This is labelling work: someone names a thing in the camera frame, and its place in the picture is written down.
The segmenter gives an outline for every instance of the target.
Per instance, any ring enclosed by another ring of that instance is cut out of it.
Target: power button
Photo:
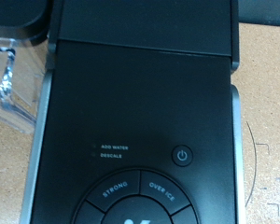
[[[189,147],[178,146],[173,150],[172,159],[178,166],[187,166],[191,163],[193,154]]]

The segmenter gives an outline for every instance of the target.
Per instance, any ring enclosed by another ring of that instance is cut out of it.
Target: button
[[[184,210],[172,216],[174,224],[197,224],[197,219],[192,207],[185,208]]]
[[[97,224],[103,220],[104,213],[93,207],[91,204],[84,202],[77,212],[75,224]]]
[[[116,203],[103,224],[172,224],[167,212],[152,199],[132,196]]]
[[[160,202],[169,214],[189,205],[188,198],[175,183],[152,172],[141,172],[140,194]]]
[[[191,163],[193,154],[189,147],[178,146],[173,150],[172,159],[178,166],[187,166]]]
[[[106,211],[117,200],[138,194],[139,179],[139,171],[127,171],[112,175],[92,190],[87,200]]]

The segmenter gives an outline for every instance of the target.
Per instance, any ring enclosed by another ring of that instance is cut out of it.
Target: silver trim
[[[30,162],[26,177],[26,187],[21,206],[20,224],[29,224],[32,214],[32,207],[35,196],[35,185],[38,172],[38,164],[41,153],[41,146],[46,125],[47,111],[49,105],[49,94],[52,81],[52,73],[46,73],[43,80],[42,92],[38,108],[38,115],[35,126],[34,143],[30,154]]]
[[[235,86],[232,90],[232,114],[233,114],[233,143],[234,143],[234,165],[236,184],[236,214],[237,223],[245,224],[245,188],[244,188],[244,158],[241,125],[241,104],[239,92]]]

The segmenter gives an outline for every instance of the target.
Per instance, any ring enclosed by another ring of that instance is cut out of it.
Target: coffee maker
[[[237,1],[6,3],[49,42],[21,224],[245,223]]]

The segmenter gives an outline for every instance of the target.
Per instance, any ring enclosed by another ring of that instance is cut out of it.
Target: strong button
[[[157,200],[170,215],[189,205],[188,198],[175,183],[147,171],[141,172],[140,194]]]
[[[112,175],[91,191],[87,201],[106,211],[117,200],[139,193],[140,172]]]

